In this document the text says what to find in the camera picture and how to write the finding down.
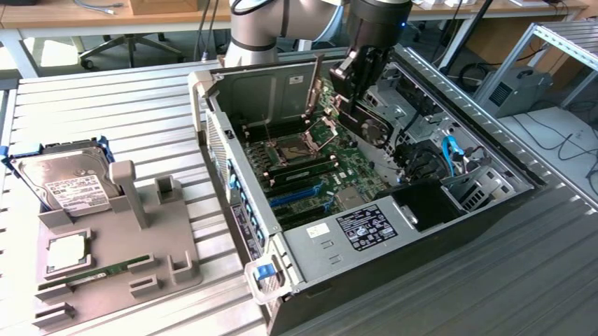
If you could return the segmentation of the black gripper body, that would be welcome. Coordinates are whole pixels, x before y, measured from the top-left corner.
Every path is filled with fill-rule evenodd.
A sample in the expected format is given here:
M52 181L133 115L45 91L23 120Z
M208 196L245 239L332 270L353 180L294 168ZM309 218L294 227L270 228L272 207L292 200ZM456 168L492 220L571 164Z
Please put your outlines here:
M347 33L349 48L388 49L397 43L407 25L412 2L349 1Z

